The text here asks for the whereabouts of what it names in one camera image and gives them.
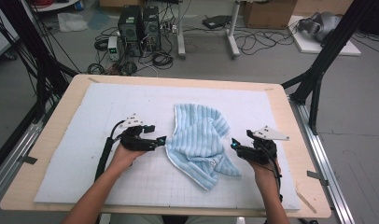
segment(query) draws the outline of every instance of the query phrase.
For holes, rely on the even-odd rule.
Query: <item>wooden board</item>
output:
[[[287,96],[280,85],[264,83],[244,83],[230,81],[191,80],[153,77],[106,77],[78,75],[71,82],[58,104],[48,124],[35,143],[30,156],[38,158],[36,164],[23,164],[11,183],[0,206],[9,210],[68,211],[72,204],[34,203],[34,198],[47,171],[50,158],[63,139],[72,117],[76,113],[86,89],[92,83],[117,83],[145,86],[194,87],[226,90],[264,91],[268,95],[274,114],[276,127],[290,136],[290,141],[282,143],[288,159],[290,174],[300,198],[301,209],[288,212],[289,217],[329,217],[330,206],[318,180],[306,175],[315,171],[297,121],[294,118]],[[106,205],[103,212],[135,214],[172,214],[199,216],[242,216],[263,217],[265,213],[253,209],[204,209],[170,208],[161,206]]]

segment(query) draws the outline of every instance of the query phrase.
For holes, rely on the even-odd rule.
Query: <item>white foam mat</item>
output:
[[[175,104],[208,105],[219,110],[231,126],[223,145],[242,176],[218,174],[218,184],[205,191],[169,161],[164,147],[138,158],[118,180],[106,203],[122,205],[264,208],[248,163],[231,149],[232,137],[250,145],[246,130],[268,125],[276,130],[268,96],[261,91],[91,84],[56,149],[35,197],[37,203],[75,203],[93,182],[105,140],[114,125],[133,113],[154,133],[143,138],[170,137],[175,127]],[[282,145],[276,141],[282,168],[283,206],[300,209]]]

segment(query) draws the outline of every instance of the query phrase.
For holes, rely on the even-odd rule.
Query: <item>metal frame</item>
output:
[[[27,156],[27,154],[32,149],[35,141],[43,130],[45,124],[49,118],[49,113],[44,115],[42,119],[37,123],[31,123],[27,130],[23,133],[16,146],[12,149],[9,155],[7,155],[5,161],[0,166],[0,193],[4,186],[12,179],[12,177],[17,173],[21,167],[23,161],[22,159]]]
[[[329,191],[330,198],[334,204],[338,218],[343,224],[354,224],[355,221],[350,213],[349,206],[344,199],[344,195],[341,192],[338,181],[330,166],[329,159],[327,158],[326,152],[321,144],[321,140],[317,135],[313,134],[311,127],[307,125],[309,122],[309,112],[306,105],[294,105],[293,107],[297,110],[298,115],[301,118],[299,121],[305,130],[307,140],[309,141],[313,156],[317,162],[317,168],[322,175],[321,178],[329,180],[329,185],[326,186],[326,188]]]
[[[379,3],[379,0],[354,0],[337,28],[328,35],[324,48],[320,51],[312,66],[305,73],[282,84],[283,88],[286,89],[301,83],[298,89],[290,94],[291,100],[299,105],[304,105],[306,98],[311,92],[313,93],[309,117],[309,125],[313,134],[317,134],[316,119],[323,76],[347,41],[361,25],[365,16],[377,3]]]

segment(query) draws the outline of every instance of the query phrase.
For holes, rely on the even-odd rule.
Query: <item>blue striped towel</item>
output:
[[[220,141],[229,130],[227,121],[214,108],[175,105],[175,132],[166,141],[167,156],[178,169],[210,190],[218,182],[217,172],[241,175]]]

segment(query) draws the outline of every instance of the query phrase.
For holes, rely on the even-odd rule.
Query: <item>black pole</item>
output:
[[[347,41],[361,25],[365,16],[377,3],[379,0],[354,0],[336,29],[329,35],[326,45],[312,66],[305,73],[282,84],[283,88],[286,89],[300,83],[297,90],[290,94],[290,99],[299,105],[304,105],[306,98],[311,92],[313,93],[309,125],[314,134],[317,134],[316,119],[323,76]]]

